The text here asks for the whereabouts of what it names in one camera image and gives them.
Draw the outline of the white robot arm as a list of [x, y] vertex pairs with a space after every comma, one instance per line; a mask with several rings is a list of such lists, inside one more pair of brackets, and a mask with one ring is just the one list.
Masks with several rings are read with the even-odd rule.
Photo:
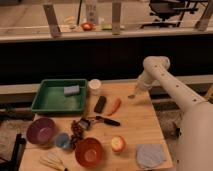
[[184, 113], [178, 139], [176, 171], [213, 171], [213, 104], [168, 72], [166, 56], [148, 56], [134, 94], [157, 81]]

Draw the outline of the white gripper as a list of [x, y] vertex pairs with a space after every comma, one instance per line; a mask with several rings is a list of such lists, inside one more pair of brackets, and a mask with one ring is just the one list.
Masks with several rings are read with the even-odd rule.
[[143, 91], [149, 90], [151, 87], [152, 78], [146, 71], [143, 71], [137, 78], [134, 93], [140, 94]]

